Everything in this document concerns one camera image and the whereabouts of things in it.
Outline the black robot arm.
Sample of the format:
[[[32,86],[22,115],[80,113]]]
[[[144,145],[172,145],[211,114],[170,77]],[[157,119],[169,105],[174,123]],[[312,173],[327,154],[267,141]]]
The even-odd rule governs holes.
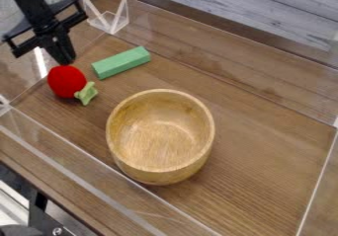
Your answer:
[[[70,64],[76,52],[68,33],[70,28],[88,18],[78,0],[61,0],[53,4],[46,0],[13,1],[23,18],[1,36],[11,54],[19,57],[40,47],[60,65]]]

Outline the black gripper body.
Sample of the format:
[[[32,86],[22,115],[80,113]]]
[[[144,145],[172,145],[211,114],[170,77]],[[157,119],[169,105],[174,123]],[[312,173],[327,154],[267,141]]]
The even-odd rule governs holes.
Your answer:
[[[15,57],[36,47],[44,48],[44,36],[68,35],[69,29],[86,19],[78,0],[61,0],[52,5],[45,0],[15,0],[15,4],[23,19],[1,38]]]

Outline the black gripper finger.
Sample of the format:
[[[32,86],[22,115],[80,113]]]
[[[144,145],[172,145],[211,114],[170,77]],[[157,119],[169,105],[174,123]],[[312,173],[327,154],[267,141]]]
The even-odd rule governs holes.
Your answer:
[[[73,62],[76,53],[66,34],[44,36],[42,46],[60,65],[69,65]]]

